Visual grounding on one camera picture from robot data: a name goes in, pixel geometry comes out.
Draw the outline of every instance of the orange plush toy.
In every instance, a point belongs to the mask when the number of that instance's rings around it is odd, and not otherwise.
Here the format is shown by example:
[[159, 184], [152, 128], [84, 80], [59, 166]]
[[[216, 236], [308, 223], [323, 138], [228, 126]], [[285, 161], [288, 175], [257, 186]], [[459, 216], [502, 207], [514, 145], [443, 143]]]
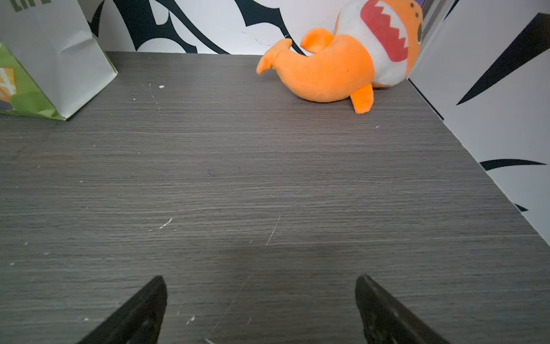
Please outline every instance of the orange plush toy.
[[341, 9], [334, 35], [313, 29], [301, 46], [306, 57], [290, 51], [292, 40], [277, 42], [256, 72], [273, 68], [298, 96], [320, 103], [351, 97], [356, 113], [371, 109], [373, 87], [397, 85], [411, 72], [420, 51], [422, 8], [411, 0], [349, 0]]

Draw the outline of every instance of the plush shark mouth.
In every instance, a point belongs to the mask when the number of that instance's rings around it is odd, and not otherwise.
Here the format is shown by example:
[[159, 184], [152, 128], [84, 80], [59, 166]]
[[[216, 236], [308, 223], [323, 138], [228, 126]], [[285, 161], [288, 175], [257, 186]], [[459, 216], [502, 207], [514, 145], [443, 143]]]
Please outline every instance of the plush shark mouth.
[[361, 19], [386, 49], [390, 60], [399, 62], [407, 59], [409, 37], [393, 8], [382, 0], [368, 0], [361, 10]]

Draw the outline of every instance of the black and white wall mural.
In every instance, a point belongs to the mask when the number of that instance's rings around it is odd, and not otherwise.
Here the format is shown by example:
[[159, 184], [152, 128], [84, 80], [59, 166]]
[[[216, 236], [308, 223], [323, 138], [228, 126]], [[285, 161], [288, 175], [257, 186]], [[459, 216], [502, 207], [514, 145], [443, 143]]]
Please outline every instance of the black and white wall mural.
[[550, 243], [550, 2], [454, 0], [410, 80]]
[[92, 32], [107, 51], [262, 55], [285, 37], [294, 40], [293, 49], [297, 53], [306, 54], [299, 47], [301, 38], [313, 28], [332, 31], [345, 1], [79, 0], [79, 3]]

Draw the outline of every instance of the red mouth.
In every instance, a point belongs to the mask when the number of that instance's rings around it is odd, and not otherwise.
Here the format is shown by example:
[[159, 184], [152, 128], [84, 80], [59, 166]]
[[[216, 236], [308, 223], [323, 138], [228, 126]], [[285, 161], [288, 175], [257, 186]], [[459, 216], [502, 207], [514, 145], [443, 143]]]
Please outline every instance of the red mouth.
[[361, 10], [361, 19], [386, 49], [390, 60], [393, 62], [406, 60], [409, 55], [409, 48], [405, 47], [406, 39], [399, 38], [399, 29], [390, 26], [392, 18], [382, 13], [383, 7], [376, 6], [378, 1], [367, 1]]

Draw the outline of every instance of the wood grain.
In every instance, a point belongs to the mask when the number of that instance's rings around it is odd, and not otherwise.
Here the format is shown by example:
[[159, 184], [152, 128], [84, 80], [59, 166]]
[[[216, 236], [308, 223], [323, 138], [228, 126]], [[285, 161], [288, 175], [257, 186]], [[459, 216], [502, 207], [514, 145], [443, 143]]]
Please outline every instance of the wood grain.
[[157, 274], [159, 343], [363, 343], [361, 273], [452, 343], [550, 338], [550, 249], [408, 83], [358, 116], [258, 57], [110, 56], [69, 122], [0, 117], [2, 343], [74, 343]]

